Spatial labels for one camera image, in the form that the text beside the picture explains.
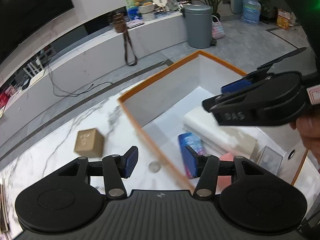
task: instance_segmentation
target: black screen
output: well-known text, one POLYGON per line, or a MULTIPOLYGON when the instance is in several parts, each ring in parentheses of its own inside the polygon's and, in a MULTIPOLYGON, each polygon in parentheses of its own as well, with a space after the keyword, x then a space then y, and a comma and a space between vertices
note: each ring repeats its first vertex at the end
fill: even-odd
POLYGON ((71 8, 71 0, 0 0, 0 63, 31 34, 71 8))

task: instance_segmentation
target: gray trash can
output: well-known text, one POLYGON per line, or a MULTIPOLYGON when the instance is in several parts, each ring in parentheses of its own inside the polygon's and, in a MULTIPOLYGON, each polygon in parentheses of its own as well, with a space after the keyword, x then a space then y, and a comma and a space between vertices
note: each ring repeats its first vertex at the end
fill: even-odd
POLYGON ((197 49, 210 47, 212 40, 212 7, 209 5, 186 5, 188 44, 197 49))

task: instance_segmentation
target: clear plastic container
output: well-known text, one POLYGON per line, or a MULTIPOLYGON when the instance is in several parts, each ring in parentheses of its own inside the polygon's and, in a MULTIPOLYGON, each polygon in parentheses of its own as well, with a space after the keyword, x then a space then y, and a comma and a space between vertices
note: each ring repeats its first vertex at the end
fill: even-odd
POLYGON ((246 23, 257 25, 261 13, 261 4, 258 0, 243 0, 242 20, 246 23))

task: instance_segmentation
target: small brown box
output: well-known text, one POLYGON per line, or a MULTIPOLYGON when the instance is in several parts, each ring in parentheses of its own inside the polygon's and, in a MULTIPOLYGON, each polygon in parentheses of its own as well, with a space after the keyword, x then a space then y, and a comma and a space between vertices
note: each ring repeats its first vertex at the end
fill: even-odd
POLYGON ((97 128, 78 131, 75 152, 85 157, 102 157, 104 136, 97 128))

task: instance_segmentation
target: cardboard box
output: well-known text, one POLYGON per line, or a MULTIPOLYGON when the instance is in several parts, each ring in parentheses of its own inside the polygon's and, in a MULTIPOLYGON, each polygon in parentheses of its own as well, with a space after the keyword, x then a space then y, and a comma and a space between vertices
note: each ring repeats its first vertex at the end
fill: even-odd
POLYGON ((74 151, 85 157, 102 157, 104 136, 92 128, 78 131, 74 151))
POLYGON ((277 25, 285 30, 289 30, 289 22, 291 19, 290 13, 279 9, 278 10, 278 18, 277 25))

